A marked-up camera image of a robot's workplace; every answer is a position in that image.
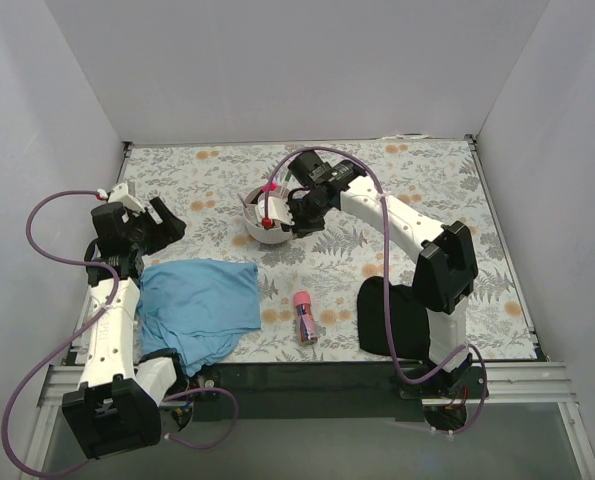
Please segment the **pink capped glue tube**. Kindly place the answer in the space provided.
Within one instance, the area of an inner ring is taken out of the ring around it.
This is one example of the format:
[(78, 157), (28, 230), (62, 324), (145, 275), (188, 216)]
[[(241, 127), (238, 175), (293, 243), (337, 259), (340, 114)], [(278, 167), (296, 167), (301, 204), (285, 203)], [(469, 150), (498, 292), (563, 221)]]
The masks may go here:
[(308, 292), (299, 291), (293, 296), (296, 313), (297, 332), (303, 345), (312, 345), (318, 341), (317, 324), (312, 313), (312, 301)]

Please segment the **pink black highlighter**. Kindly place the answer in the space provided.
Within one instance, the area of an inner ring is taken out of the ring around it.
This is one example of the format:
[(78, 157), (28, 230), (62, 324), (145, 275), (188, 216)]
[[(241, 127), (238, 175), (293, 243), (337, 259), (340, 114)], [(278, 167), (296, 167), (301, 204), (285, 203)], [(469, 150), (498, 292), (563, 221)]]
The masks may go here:
[(271, 183), (270, 185), (266, 184), (262, 186), (262, 192), (266, 192), (266, 191), (274, 191), (277, 188), (277, 184), (276, 183)]

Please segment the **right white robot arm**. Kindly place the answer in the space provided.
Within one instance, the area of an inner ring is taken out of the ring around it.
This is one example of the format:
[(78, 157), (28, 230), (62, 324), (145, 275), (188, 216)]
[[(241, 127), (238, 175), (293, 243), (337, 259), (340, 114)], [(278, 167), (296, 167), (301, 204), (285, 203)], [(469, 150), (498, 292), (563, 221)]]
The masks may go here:
[(426, 310), (429, 327), (425, 374), (408, 377), (405, 385), (423, 386), (441, 397), (452, 397), (466, 384), (472, 356), (466, 339), (466, 310), (478, 275), (470, 229), (462, 222), (445, 224), (427, 217), (386, 193), (377, 175), (349, 153), (332, 166), (306, 147), (282, 161), (305, 194), (290, 197), (291, 230), (302, 238), (325, 227), (331, 209), (356, 217), (383, 235), (383, 248), (397, 245), (415, 264), (411, 286), (415, 301)]

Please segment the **white round divided organizer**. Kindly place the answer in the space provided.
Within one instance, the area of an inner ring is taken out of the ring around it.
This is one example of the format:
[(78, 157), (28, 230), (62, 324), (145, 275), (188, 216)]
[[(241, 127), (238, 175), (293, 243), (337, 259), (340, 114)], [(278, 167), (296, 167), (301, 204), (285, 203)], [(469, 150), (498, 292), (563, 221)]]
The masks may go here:
[[(292, 238), (291, 227), (283, 228), (272, 228), (265, 230), (261, 227), (257, 215), (256, 207), (259, 196), (262, 193), (262, 187), (258, 187), (250, 191), (245, 200), (251, 204), (247, 209), (243, 208), (244, 222), (248, 233), (258, 242), (265, 245), (277, 245), (284, 243)], [(273, 191), (273, 196), (288, 198), (289, 190), (283, 186), (277, 186), (276, 190)]]

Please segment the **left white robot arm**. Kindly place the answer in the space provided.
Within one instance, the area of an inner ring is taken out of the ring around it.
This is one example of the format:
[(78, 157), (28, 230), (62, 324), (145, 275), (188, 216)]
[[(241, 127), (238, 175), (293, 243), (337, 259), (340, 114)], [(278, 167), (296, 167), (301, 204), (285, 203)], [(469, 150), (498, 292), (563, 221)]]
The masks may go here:
[(136, 360), (133, 333), (143, 258), (181, 240), (185, 223), (154, 197), (138, 209), (109, 199), (91, 212), (95, 239), (84, 259), (94, 309), (87, 358), (62, 413), (89, 459), (153, 446), (161, 436), (159, 406), (182, 398), (190, 377), (179, 352), (164, 347)]

